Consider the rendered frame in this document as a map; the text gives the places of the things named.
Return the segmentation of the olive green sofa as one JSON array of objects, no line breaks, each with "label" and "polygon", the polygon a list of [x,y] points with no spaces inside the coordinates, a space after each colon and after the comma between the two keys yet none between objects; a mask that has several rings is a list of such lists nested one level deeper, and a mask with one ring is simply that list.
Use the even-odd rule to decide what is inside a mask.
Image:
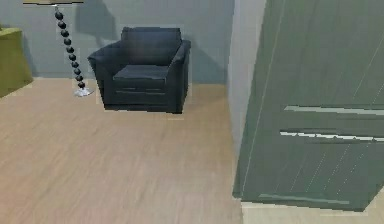
[{"label": "olive green sofa", "polygon": [[33,81],[20,28],[0,29],[0,98]]}]

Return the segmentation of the grey green room door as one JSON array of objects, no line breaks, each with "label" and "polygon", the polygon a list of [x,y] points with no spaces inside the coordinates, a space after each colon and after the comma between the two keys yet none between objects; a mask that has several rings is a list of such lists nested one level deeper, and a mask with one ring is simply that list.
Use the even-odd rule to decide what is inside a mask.
[{"label": "grey green room door", "polygon": [[384,0],[267,0],[233,186],[364,211],[384,187]]}]

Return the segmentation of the black beaded floor lamp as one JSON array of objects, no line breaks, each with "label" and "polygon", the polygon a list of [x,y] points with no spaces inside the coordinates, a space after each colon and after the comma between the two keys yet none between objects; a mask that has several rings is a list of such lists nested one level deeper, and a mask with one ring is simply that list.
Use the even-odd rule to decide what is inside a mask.
[{"label": "black beaded floor lamp", "polygon": [[79,69],[75,49],[72,46],[70,33],[67,30],[67,24],[64,22],[64,14],[60,11],[59,6],[62,4],[82,4],[83,2],[84,0],[22,0],[24,5],[52,6],[54,8],[54,16],[57,20],[57,26],[60,29],[60,35],[63,38],[63,44],[66,46],[65,50],[68,53],[68,59],[71,61],[71,67],[73,68],[75,80],[77,81],[78,89],[74,91],[76,97],[89,96],[93,91],[86,87],[82,71]]}]

